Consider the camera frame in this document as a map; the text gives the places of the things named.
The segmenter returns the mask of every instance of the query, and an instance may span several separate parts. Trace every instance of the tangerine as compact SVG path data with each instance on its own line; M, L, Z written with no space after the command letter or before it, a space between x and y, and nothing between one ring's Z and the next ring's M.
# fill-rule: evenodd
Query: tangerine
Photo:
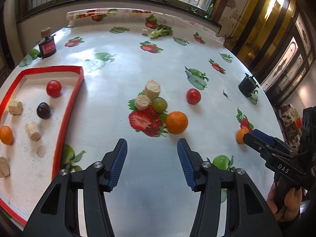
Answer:
M171 133L182 133L188 127L188 118L180 111L173 111L166 117L166 127Z
M239 129L237 134L236 134L236 141L239 143L239 144L245 144L244 143L244 140L243 140L243 137L245 134L249 133L249 130L246 129L246 128L242 128L242 129Z
M9 126L3 126L0 128L0 140L5 144L9 145L13 141L12 129Z

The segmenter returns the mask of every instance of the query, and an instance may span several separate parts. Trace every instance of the cork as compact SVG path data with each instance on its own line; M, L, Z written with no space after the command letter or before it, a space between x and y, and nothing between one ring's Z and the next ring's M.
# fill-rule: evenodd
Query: cork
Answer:
M44 29L40 32L40 34L42 35L43 38L50 36L50 34L51 34L51 28L50 28L50 27L44 28Z
M7 160L0 157L0 178L10 175L10 168Z

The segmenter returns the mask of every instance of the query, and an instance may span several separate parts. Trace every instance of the table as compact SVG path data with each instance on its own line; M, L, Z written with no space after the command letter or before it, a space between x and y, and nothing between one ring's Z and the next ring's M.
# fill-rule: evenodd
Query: table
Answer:
M205 160L233 155L233 165L245 169L266 198L273 172L256 151L236 142L237 118L246 115L254 128L268 135L282 139L282 133L261 88L257 105L238 90L250 72L223 47L221 38L195 22L151 11L103 8L71 12L67 19L70 25L55 33L57 52L42 60L32 50L0 88L0 98L23 69L83 66L85 81L69 121L65 149L82 155L72 165L72 170L80 170L112 151L119 138L127 140L128 154L118 185L105 194L116 236L189 236L200 194L186 184L176 149L179 138L186 138ZM172 27L173 37L151 40L141 34L142 29L151 32L157 24ZM191 69L205 73L195 86L192 75L198 72ZM154 138L131 127L128 102L151 79L160 83L168 113L187 115L189 125L183 133ZM202 99L190 105L185 95L194 87L202 89ZM42 193L34 195L40 198ZM82 217L82 197L79 203ZM225 209L226 202L221 205L218 236L224 233Z

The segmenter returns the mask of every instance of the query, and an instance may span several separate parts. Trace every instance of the black container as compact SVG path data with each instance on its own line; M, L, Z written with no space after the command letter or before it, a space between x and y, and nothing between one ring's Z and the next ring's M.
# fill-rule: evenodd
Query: black container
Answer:
M238 85L239 91L246 96L251 96L251 93L259 87L255 80L253 79L253 76L249 76L247 73L245 73L245 78L241 81L241 83Z
M40 48L40 54L38 56L43 59L52 56L56 52L54 36L50 36L50 33L50 27L43 29L41 31L43 39L38 42Z

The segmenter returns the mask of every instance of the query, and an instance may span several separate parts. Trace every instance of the green apple print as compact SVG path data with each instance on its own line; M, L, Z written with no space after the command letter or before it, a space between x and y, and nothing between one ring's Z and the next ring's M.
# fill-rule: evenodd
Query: green apple print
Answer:
M202 73L201 71L197 70L197 69L188 69L187 67L185 67L186 70L190 71L193 75L202 78L203 80L206 79L206 81L209 81L209 79L205 76L205 73Z
M107 53L107 52L96 53L94 55L95 59L93 59L93 60L86 60L83 63L84 71L86 71L88 73L91 73L91 72L96 71L97 69L103 68L107 61L109 61L109 62L115 61L115 59L113 58L115 55L116 54L111 55L110 53Z
M74 28L74 27L76 27L76 26L70 26L70 25L68 25L68 26L65 26L64 28L72 29L72 28Z
M130 28L126 27L114 27L110 30L111 33L113 34L119 34L119 33L124 33L125 31L129 31Z
M84 153L85 151L81 151L78 155L75 155L75 152L72 149L72 147L64 143L60 161L61 169L68 169L70 172L82 170L82 168L76 165L76 163L81 160L82 155Z
M256 105L258 103L258 90L254 90L247 99L253 104Z
M180 44L180 45L182 45L182 46L186 46L186 45L189 44L188 41L186 41L186 40L184 40L184 39L181 39L181 38L179 38L179 37L173 37L173 40L174 40L176 43L178 43L178 44Z
M229 159L225 155L219 155L213 159L213 162L209 158L206 158L209 163L215 165L218 169L234 172L236 168L233 166L234 156ZM227 199L227 189L221 189L221 203Z
M224 61L228 62L228 63L232 63L233 61L233 57L225 54L225 53L219 53L221 55L221 57L223 58Z
M31 65L33 60L38 58L39 53L39 50L33 48L19 63L19 67L22 68Z
M206 82L204 81L204 79L208 81L208 78L205 77L205 73L202 74L202 72L198 71L197 69L188 69L187 67L185 67L185 73L188 77L188 81L195 88L199 90L204 90L204 88L206 88Z

